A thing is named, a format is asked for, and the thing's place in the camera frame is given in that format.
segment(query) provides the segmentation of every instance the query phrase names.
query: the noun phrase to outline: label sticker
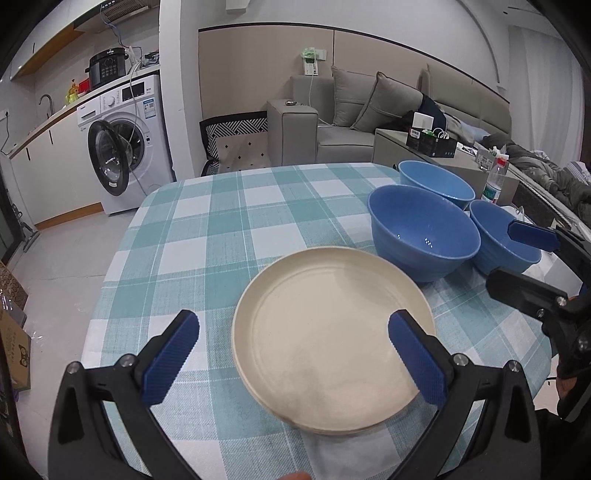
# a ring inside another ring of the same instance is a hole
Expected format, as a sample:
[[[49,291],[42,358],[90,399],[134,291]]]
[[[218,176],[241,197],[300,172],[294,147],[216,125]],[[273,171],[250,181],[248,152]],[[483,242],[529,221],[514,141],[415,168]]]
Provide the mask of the label sticker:
[[[154,99],[144,100],[144,118],[152,118],[156,116],[156,104]]]

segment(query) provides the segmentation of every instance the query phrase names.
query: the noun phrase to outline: black pressure cooker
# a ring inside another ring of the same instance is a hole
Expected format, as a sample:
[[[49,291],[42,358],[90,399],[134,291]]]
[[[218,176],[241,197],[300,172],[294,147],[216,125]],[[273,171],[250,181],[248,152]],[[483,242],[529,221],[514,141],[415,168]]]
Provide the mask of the black pressure cooker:
[[[85,70],[90,77],[90,89],[93,90],[124,77],[127,58],[125,49],[121,47],[104,50],[92,57],[89,67]]]

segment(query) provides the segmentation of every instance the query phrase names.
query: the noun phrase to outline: plaid tablecloth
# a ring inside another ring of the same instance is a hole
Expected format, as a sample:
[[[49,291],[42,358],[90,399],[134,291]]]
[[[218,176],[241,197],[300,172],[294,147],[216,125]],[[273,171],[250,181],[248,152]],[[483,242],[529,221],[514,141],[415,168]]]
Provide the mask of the plaid tablecloth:
[[[193,310],[199,341],[164,403],[152,411],[204,480],[276,480],[296,470],[322,480],[387,478],[434,414],[421,395],[365,434],[302,432],[249,395],[232,360],[230,327],[248,283],[277,258],[321,245],[375,253],[366,200],[374,188],[398,179],[396,171],[373,164],[332,164],[227,173],[160,188],[139,208],[113,258],[83,364],[111,365],[137,353],[179,310]],[[450,352],[497,367],[518,359],[537,393],[550,370],[550,344],[539,323],[492,300],[469,262],[423,293]],[[478,412],[473,408],[449,465],[459,461]],[[130,464],[143,469],[112,406],[109,415]]]

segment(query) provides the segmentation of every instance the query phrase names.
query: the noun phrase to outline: blue bowl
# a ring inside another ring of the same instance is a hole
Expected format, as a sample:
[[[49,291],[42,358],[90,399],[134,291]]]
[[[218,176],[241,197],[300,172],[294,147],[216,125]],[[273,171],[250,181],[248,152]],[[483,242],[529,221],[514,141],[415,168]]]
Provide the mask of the blue bowl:
[[[462,210],[476,198],[474,190],[460,177],[445,168],[420,160],[404,160],[399,163],[402,185],[412,185],[435,192]]]
[[[368,210],[378,255],[416,283],[445,277],[480,248],[468,216],[429,190],[385,185],[369,194]]]
[[[498,205],[485,200],[470,204],[470,218],[474,221],[482,238],[482,246],[474,264],[484,275],[496,267],[509,268],[523,273],[542,258],[539,248],[520,244],[509,238],[507,228],[515,217]]]

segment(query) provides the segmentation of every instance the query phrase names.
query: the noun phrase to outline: faucet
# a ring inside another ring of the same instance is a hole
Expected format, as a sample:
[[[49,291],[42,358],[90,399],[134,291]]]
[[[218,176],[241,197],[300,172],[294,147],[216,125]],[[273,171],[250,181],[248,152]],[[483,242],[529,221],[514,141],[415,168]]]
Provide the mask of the faucet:
[[[48,94],[41,95],[41,98],[39,98],[39,105],[41,105],[41,102],[43,101],[43,97],[49,98],[49,111],[51,112],[51,115],[53,116],[53,114],[55,112],[53,111],[53,100],[51,99],[51,96]]]

